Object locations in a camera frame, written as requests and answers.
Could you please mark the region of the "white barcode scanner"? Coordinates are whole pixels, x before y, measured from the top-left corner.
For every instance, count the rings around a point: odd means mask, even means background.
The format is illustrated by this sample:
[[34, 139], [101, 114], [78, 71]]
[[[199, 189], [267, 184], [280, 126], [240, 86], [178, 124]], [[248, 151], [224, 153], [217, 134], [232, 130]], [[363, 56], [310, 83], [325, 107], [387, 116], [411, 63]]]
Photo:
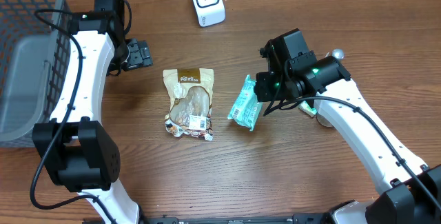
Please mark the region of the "white barcode scanner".
[[223, 0], [192, 0], [192, 2], [200, 27], [205, 28], [225, 20]]

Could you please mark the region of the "grey plastic mesh basket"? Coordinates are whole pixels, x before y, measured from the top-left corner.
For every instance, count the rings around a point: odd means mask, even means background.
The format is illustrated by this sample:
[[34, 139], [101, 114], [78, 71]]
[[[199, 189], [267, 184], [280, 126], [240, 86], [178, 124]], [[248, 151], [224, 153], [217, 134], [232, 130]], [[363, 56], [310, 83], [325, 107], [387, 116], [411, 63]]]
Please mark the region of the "grey plastic mesh basket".
[[1, 147], [32, 147], [35, 123], [48, 121], [70, 60], [66, 0], [1, 0]]

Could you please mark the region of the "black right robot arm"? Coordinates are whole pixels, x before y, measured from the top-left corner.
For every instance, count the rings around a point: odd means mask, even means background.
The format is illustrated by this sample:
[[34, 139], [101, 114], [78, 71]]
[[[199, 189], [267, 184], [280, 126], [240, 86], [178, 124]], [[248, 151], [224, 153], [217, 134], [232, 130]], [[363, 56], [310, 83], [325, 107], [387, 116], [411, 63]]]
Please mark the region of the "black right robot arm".
[[335, 128], [373, 181], [379, 197], [350, 200], [322, 214], [294, 214], [294, 223], [439, 223], [440, 167], [429, 167], [399, 141], [364, 100], [335, 49], [317, 59], [299, 29], [260, 49], [268, 70], [256, 75], [254, 92], [269, 114], [305, 102], [323, 126]]

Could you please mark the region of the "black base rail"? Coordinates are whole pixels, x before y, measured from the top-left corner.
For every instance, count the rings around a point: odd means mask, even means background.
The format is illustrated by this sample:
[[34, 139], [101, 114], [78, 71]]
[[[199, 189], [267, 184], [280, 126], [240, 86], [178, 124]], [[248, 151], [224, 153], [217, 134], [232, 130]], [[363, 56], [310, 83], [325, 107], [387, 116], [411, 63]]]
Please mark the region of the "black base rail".
[[313, 223], [377, 223], [367, 213], [370, 203], [347, 201], [321, 213], [294, 213], [291, 216], [177, 218], [163, 215], [148, 218], [140, 211], [138, 223], [145, 224], [313, 224]]

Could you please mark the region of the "teal white tissue packet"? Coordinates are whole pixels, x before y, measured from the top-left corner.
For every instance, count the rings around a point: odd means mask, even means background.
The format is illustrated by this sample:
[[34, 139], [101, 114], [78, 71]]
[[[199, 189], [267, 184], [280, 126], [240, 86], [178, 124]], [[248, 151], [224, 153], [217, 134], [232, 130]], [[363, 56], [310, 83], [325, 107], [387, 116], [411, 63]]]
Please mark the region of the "teal white tissue packet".
[[303, 101], [299, 104], [298, 108], [302, 110], [304, 113], [308, 114], [310, 117], [315, 117], [317, 115], [317, 110], [309, 106], [306, 101]]

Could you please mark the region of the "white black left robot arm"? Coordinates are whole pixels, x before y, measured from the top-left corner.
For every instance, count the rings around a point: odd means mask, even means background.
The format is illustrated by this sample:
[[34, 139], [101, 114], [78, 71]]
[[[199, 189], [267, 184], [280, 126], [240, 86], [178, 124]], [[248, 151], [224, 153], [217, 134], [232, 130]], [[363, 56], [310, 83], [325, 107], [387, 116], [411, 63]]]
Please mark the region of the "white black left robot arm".
[[152, 65], [145, 41], [127, 38], [132, 10], [127, 0], [94, 0], [89, 12], [64, 12], [68, 26], [51, 25], [70, 41], [67, 74], [48, 122], [33, 127], [32, 141], [41, 162], [30, 186], [33, 206], [44, 210], [35, 196], [42, 170], [55, 185], [75, 197], [49, 205], [53, 210], [85, 199], [102, 223], [145, 223], [143, 211], [119, 179], [117, 144], [101, 123], [107, 76], [118, 76]]

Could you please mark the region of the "green lid white jar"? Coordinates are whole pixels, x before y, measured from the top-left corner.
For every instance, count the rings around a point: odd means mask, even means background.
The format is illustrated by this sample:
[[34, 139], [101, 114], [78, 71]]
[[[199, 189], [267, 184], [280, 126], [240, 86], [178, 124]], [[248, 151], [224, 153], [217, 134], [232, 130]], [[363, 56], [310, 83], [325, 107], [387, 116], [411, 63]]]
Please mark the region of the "green lid white jar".
[[319, 122], [319, 124], [321, 124], [324, 127], [327, 127], [327, 128], [333, 127], [333, 125], [321, 114], [316, 115], [316, 120], [317, 120], [317, 122]]

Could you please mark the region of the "yellow liquid bottle silver cap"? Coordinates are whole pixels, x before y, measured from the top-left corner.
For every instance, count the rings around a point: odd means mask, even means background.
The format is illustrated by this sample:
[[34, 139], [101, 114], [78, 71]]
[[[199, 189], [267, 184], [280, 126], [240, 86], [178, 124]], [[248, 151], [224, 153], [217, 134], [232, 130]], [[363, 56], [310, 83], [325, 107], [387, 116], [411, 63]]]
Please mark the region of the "yellow liquid bottle silver cap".
[[340, 48], [336, 48], [336, 49], [334, 49], [334, 50], [331, 52], [331, 55], [332, 55], [334, 58], [338, 59], [338, 60], [344, 59], [344, 57], [345, 57], [345, 53], [344, 53], [344, 51], [343, 51], [342, 49], [340, 49]]

